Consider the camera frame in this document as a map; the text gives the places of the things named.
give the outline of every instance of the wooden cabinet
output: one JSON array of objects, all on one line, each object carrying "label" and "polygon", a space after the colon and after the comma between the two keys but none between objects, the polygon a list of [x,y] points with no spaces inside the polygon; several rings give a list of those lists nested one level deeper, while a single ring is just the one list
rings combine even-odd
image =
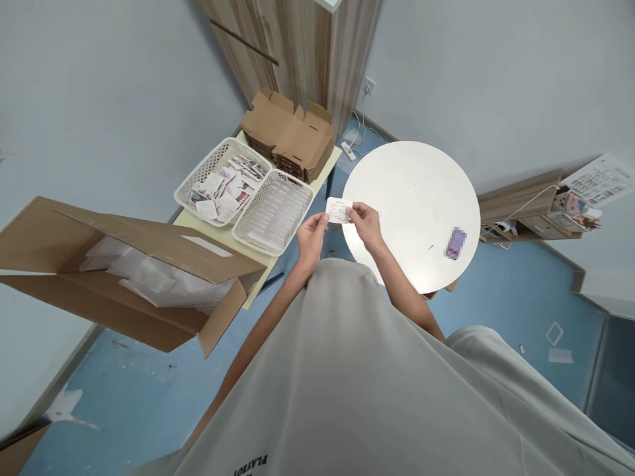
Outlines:
[{"label": "wooden cabinet", "polygon": [[[506,243],[582,238],[582,233],[564,229],[547,216],[556,197],[555,186],[561,181],[562,170],[555,170],[478,197],[483,224],[480,240]],[[518,235],[495,225],[513,219],[517,220]]]}]

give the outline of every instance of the flattened cardboard box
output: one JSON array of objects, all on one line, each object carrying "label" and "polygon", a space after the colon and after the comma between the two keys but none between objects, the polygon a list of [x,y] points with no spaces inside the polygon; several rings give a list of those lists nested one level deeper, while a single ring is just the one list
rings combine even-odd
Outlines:
[{"label": "flattened cardboard box", "polygon": [[290,99],[261,89],[240,123],[248,144],[277,167],[311,182],[327,163],[333,148],[331,114],[310,102],[306,115]]},{"label": "flattened cardboard box", "polygon": [[18,476],[20,474],[50,425],[50,423],[42,424],[0,445],[0,468],[2,468],[3,476]]},{"label": "flattened cardboard box", "polygon": [[[86,252],[106,235],[214,284],[238,279],[209,317],[193,308],[157,308],[121,286],[119,276],[79,271]],[[198,334],[206,358],[265,270],[191,228],[100,214],[43,197],[0,233],[0,268],[49,273],[0,276],[0,282],[164,352]]]}]

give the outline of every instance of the electrical cable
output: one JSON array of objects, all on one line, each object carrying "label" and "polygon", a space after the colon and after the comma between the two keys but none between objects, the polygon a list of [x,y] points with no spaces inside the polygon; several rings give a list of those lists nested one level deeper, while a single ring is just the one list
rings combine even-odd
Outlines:
[{"label": "electrical cable", "polygon": [[[368,95],[368,94],[367,94],[366,92],[364,92],[364,97],[362,98],[362,103],[361,103],[361,104],[360,104],[360,106],[359,106],[359,112],[362,114],[362,123],[361,123],[361,126],[362,126],[362,141],[361,141],[359,144],[357,144],[357,145],[355,145],[355,144],[354,144],[354,142],[355,142],[354,140],[353,140],[353,142],[351,143],[351,152],[353,152],[353,153],[354,153],[354,152],[357,152],[357,153],[358,153],[361,157],[364,157],[366,154],[370,153],[373,149],[376,149],[376,148],[377,148],[377,146],[379,145],[379,143],[380,143],[380,142],[381,142],[381,140],[382,140],[382,136],[380,136],[380,135],[379,135],[379,133],[378,133],[375,129],[372,129],[372,128],[367,128],[367,127],[366,127],[366,122],[365,122],[366,118],[364,117],[364,100],[366,99],[366,96],[367,96],[367,95]],[[357,131],[359,132],[359,125],[360,125],[360,123],[359,123],[359,116],[357,115],[357,113],[355,112],[355,110],[353,110],[353,114],[355,115],[355,118],[357,119],[357,126],[358,126],[358,127],[357,127]],[[360,146],[364,143],[364,141],[366,140],[366,130],[371,130],[371,131],[373,131],[375,134],[377,134],[377,142],[375,143],[374,147],[371,147],[371,149],[370,149],[368,152],[366,152],[366,153],[361,153],[361,152],[360,152],[360,150],[359,150],[359,147],[360,147]]]}]

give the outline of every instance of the person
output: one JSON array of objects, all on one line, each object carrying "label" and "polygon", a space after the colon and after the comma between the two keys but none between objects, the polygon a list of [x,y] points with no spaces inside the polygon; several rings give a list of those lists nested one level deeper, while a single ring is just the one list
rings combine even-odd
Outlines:
[{"label": "person", "polygon": [[632,475],[633,459],[493,330],[445,339],[386,246],[347,209],[386,285],[320,253],[328,215],[245,340],[178,475]]}]

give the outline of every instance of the blue floor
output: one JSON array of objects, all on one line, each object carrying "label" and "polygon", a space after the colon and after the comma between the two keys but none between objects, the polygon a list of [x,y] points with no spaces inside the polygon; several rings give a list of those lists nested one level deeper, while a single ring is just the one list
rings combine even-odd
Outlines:
[{"label": "blue floor", "polygon": [[[357,128],[354,119],[351,127]],[[377,137],[368,133],[359,150],[365,153],[376,144]],[[340,158],[332,196],[341,196],[355,163],[345,155]],[[324,208],[325,187],[310,214]],[[327,232],[323,251],[353,259],[341,230]],[[293,243],[271,275],[288,272],[297,256]],[[440,291],[430,306],[446,336],[481,324],[498,331],[514,349],[523,345],[527,361],[581,407],[603,316],[569,293],[572,278],[569,266],[532,243],[517,243],[508,251],[481,244],[455,291]],[[69,390],[83,391],[73,415],[98,429],[54,423],[21,475],[119,475],[180,448],[280,285],[277,282],[251,309],[238,313],[207,360],[196,339],[164,354],[106,330],[68,385]],[[550,343],[545,333],[554,321],[564,330],[558,347],[572,350],[572,365],[547,361]]]}]

